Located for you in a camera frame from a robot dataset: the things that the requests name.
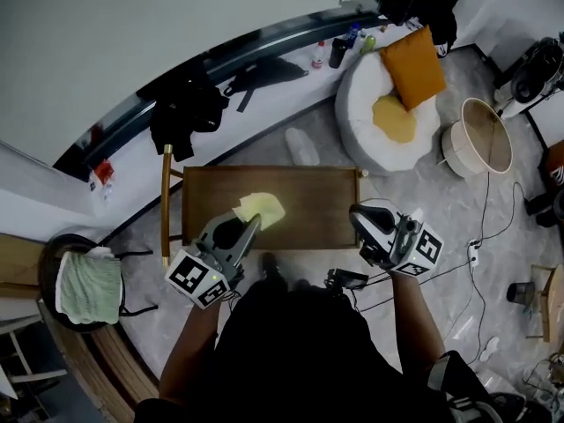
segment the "black shirt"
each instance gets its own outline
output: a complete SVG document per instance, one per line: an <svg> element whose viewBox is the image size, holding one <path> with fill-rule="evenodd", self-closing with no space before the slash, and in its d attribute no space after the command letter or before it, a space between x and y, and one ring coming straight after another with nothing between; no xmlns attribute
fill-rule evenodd
<svg viewBox="0 0 564 423"><path fill-rule="evenodd" d="M344 296L310 287L254 284L226 322L189 407L152 399L136 423L347 417L449 421L445 398L410 383L376 351L364 318Z"/></svg>

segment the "marble floor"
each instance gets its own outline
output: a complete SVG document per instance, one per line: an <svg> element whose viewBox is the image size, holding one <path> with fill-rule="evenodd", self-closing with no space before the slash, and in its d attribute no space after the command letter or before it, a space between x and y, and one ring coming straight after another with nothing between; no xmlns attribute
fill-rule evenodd
<svg viewBox="0 0 564 423"><path fill-rule="evenodd" d="M440 134L458 119L464 99L478 97L491 103L494 90L492 72L469 48L451 52L442 59L442 68L448 89L437 98L442 127L434 136L433 150L411 171L391 177L369 176L361 184L363 198L386 197L403 212L413 212L417 208L423 210L426 221L446 242L441 264L432 274L447 271L467 261L466 245L468 240L479 237L486 198L485 174L462 180L446 163L438 165L442 160ZM224 164L292 164L284 141L288 127L300 128L309 134L323 165L353 165L340 143L331 101L266 134L233 154ZM519 115L507 121L507 128L513 145L513 166L508 173L491 177L485 235L499 232L510 221L514 182L523 185L527 197L544 191L537 170L541 147L532 127ZM180 193L175 193L171 200L171 234L179 234ZM485 241L479 251L475 281L486 301L479 337L483 304L478 294L472 291L468 267L432 280L422 288L447 349L458 350L466 361L471 361L480 347L483 349L491 337L498 336L499 351L487 362L477 360L471 366L478 372L493 371L523 393L532 395L534 389L523 386L523 375L528 374L539 360L556 351L558 346L525 338L530 330L530 317L523 313L520 306L508 303L505 294L510 283L530 279L532 263L555 265L563 261L563 255L557 229L539 227L527 217L518 189L515 200L515 217L510 228L492 240ZM155 250L152 257L125 259L123 274L129 309L141 308L147 303L158 303L160 308L156 312L122 319L121 323L150 369L160 376L191 309L191 303L163 280L160 265L160 208L157 206L148 211L118 234L110 245L115 251L145 246ZM174 255L180 243L175 243L173 247ZM257 280L258 254L252 251L244 261L246 278L239 286L242 293ZM278 252L277 256L283 272L293 278L306 278L317 285L323 283L327 270L334 267L367 274L377 272L364 263L356 250L284 251ZM362 314L368 321L376 347L391 365L399 369L393 302L368 309L391 295L389 282L370 286L357 293L358 307L366 310ZM452 327L470 298L470 305ZM224 305L220 326L228 316L229 309Z"/></svg>

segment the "white plastic bottle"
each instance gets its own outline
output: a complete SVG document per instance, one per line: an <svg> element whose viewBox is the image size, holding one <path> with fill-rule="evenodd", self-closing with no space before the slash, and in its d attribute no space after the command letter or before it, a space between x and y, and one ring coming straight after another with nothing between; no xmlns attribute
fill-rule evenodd
<svg viewBox="0 0 564 423"><path fill-rule="evenodd" d="M286 143L292 154L294 165L319 165L319 154L315 149L314 142L305 131L295 129L294 127L286 130Z"/></svg>
<svg viewBox="0 0 564 423"><path fill-rule="evenodd" d="M311 67L321 69L325 61L325 41L317 42L314 50L314 58L311 60Z"/></svg>

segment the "white round pouf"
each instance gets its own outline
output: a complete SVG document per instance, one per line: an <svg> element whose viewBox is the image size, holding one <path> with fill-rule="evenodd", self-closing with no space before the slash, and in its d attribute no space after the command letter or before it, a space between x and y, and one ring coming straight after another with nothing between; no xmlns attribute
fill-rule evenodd
<svg viewBox="0 0 564 423"><path fill-rule="evenodd" d="M391 93L394 84L377 52L366 54L349 69L335 99L335 114L343 145L352 160L373 174L389 175L413 169L431 151L432 137L441 125L435 97L412 110L415 136L409 143L392 141L373 122L372 106Z"/></svg>

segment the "orange cushion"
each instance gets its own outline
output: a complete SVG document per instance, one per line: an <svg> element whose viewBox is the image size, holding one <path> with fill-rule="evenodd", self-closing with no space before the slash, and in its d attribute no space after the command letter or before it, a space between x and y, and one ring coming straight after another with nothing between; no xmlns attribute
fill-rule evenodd
<svg viewBox="0 0 564 423"><path fill-rule="evenodd" d="M408 111L447 87L429 26L383 48L380 56Z"/></svg>

